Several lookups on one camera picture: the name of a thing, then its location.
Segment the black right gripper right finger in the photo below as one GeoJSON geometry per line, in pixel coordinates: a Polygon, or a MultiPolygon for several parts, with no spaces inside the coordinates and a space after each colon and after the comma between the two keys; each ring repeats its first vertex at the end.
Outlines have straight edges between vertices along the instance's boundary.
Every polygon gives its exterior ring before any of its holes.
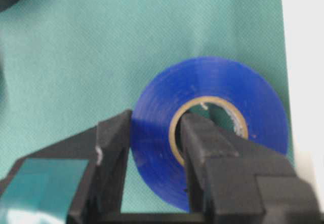
{"type": "Polygon", "coordinates": [[[321,223],[312,187],[284,155],[191,113],[180,138],[191,211],[212,223],[321,223]]]}

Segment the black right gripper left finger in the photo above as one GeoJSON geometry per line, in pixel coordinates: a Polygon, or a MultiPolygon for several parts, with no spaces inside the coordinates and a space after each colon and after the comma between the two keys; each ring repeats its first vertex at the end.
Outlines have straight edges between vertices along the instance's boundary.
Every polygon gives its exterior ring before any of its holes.
{"type": "Polygon", "coordinates": [[[108,180],[128,156],[131,114],[17,159],[1,180],[1,223],[86,223],[106,207],[108,180]]]}

